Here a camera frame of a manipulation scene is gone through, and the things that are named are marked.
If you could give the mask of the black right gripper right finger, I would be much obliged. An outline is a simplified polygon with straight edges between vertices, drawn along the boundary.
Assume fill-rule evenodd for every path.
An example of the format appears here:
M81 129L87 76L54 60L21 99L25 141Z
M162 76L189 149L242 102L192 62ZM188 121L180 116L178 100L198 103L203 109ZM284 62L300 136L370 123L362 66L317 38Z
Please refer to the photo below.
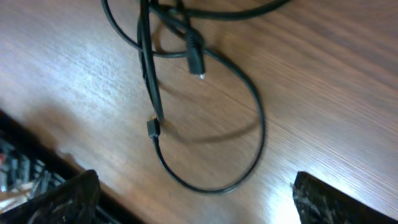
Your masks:
M292 197L301 224L397 224L397 220L300 171Z

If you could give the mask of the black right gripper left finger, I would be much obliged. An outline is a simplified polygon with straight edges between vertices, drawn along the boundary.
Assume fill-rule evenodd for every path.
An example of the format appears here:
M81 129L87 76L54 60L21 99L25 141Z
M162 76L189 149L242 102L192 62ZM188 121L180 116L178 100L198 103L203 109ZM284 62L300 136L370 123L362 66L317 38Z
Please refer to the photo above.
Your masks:
M92 223L101 194L94 170L1 214L1 223Z

